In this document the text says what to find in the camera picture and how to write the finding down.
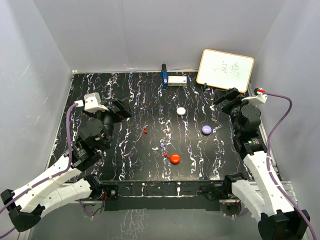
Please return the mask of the red earbud charging case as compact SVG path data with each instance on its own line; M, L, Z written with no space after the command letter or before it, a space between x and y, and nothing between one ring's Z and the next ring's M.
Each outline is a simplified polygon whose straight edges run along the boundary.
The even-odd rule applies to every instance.
M178 153L173 153L169 159L172 164L177 165L181 161L181 156Z

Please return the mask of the blue black marker device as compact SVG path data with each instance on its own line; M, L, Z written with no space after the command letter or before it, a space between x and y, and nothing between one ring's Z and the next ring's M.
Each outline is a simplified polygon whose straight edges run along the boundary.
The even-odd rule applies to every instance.
M162 86L167 88L168 85L168 73L167 73L167 66L165 63L161 65L161 79L162 79Z

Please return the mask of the purple earbud charging case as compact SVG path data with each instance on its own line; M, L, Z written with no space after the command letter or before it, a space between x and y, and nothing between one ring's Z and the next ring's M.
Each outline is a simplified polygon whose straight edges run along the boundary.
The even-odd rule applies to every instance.
M211 132L212 132L212 128L209 126L209 125L204 125L202 128L201 128L201 132L204 134L204 135L210 135Z

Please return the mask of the white green carton box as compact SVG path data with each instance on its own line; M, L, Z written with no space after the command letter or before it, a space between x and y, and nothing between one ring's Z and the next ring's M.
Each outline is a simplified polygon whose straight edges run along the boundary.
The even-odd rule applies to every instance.
M188 80L186 76L169 76L168 85L171 87L186 87Z

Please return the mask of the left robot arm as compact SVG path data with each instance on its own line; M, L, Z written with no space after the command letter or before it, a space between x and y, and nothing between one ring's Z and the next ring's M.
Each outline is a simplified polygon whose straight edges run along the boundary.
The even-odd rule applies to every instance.
M103 184L95 174L83 177L63 186L94 165L100 158L98 150L111 148L114 125L132 117L129 99L114 98L110 101L116 109L102 103L98 93L90 93L77 100L66 113L67 150L38 177L15 190L6 189L0 197L4 204L1 211L8 211L13 229L19 233L33 228L45 215L82 199L99 199ZM78 130L76 142L72 142L70 131L71 111L82 108L89 120Z

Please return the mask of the white earbud charging case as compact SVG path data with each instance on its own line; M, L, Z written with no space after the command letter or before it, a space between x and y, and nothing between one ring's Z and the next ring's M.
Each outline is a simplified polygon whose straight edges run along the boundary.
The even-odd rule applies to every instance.
M176 110L176 113L179 116L184 116L186 114L186 109L184 107L178 107L177 110Z

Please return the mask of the black front base frame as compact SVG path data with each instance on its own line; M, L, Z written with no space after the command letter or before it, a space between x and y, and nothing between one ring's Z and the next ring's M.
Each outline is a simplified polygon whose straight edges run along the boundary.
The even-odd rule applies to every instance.
M241 201L224 187L222 180L105 181L104 210L206 210L238 215Z

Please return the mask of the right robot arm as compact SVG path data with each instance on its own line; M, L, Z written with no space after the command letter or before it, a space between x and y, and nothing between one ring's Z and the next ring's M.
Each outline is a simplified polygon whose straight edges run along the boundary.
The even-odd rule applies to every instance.
M228 101L221 110L229 115L233 126L233 143L257 184L254 190L240 173L224 178L223 194L238 198L257 221L263 240L301 240L311 229L310 215L300 209L287 194L273 166L271 138L264 141L259 133L261 111L270 93L256 88L253 96L245 96L236 88L215 89L213 104Z

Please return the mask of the yellow framed whiteboard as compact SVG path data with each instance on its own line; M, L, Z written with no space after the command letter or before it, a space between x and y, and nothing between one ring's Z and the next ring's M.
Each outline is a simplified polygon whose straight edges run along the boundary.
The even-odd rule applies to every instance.
M205 49L202 52L196 82L200 85L240 93L248 90L255 59L250 56Z

